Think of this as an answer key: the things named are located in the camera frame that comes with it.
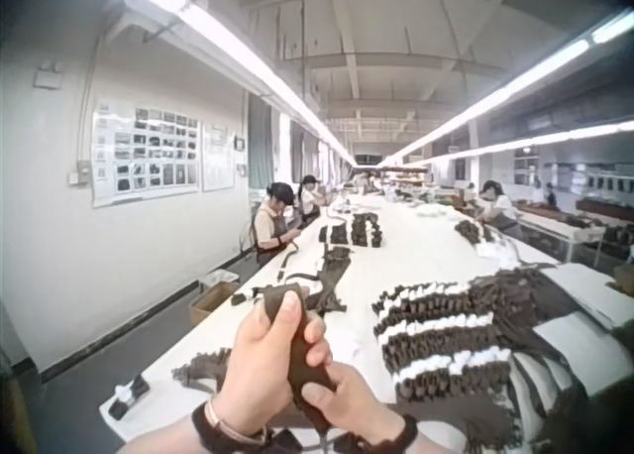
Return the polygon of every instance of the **cardboard box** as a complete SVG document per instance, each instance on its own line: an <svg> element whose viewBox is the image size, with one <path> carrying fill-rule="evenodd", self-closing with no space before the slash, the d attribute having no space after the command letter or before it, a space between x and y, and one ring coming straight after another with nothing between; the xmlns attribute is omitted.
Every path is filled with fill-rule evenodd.
<svg viewBox="0 0 634 454"><path fill-rule="evenodd" d="M189 319L196 326L232 296L240 287L234 283L218 283L189 304Z"/></svg>
<svg viewBox="0 0 634 454"><path fill-rule="evenodd" d="M624 264L614 268L614 278L616 284L630 295L634 295L634 265Z"/></svg>

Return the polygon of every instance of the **right hand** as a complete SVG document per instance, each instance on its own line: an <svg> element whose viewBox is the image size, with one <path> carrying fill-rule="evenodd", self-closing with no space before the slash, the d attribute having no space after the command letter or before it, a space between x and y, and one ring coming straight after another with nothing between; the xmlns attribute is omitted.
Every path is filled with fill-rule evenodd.
<svg viewBox="0 0 634 454"><path fill-rule="evenodd" d="M335 392L307 383L301 393L333 426L357 434L372 446L394 440L403 432L405 420L376 399L355 368L333 363L326 371L337 386Z"/></svg>
<svg viewBox="0 0 634 454"><path fill-rule="evenodd" d="M299 229L291 229L291 230L289 230L286 233L286 240L287 241L292 241L293 239L295 239L300 234L301 234L301 231Z"/></svg>

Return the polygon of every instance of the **floor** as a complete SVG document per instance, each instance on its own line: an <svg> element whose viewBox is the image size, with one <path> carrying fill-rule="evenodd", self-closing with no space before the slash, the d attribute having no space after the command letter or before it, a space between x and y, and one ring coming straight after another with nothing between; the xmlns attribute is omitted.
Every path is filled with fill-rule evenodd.
<svg viewBox="0 0 634 454"><path fill-rule="evenodd" d="M242 282L257 270L253 256L228 268ZM191 330L188 304L197 294L193 291L45 385L35 369L20 377L40 454L112 454L123 445L98 406L116 385L128 383Z"/></svg>

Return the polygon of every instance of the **curtain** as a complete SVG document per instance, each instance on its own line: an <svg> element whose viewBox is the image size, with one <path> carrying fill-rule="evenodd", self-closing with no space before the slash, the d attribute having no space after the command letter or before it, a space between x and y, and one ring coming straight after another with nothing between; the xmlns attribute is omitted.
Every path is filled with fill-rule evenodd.
<svg viewBox="0 0 634 454"><path fill-rule="evenodd" d="M249 188L266 188L273 182L273 140L270 106L249 94Z"/></svg>
<svg viewBox="0 0 634 454"><path fill-rule="evenodd" d="M290 124L290 170L294 183L304 178L304 129L297 123Z"/></svg>

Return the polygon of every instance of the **poster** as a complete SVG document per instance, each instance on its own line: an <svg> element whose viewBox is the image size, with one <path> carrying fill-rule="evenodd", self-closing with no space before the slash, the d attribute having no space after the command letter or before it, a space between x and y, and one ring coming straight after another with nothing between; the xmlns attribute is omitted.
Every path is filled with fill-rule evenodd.
<svg viewBox="0 0 634 454"><path fill-rule="evenodd" d="M93 122L94 207L198 190L198 119L102 99Z"/></svg>
<svg viewBox="0 0 634 454"><path fill-rule="evenodd" d="M234 185L234 137L227 127L206 123L202 132L203 191L231 188Z"/></svg>

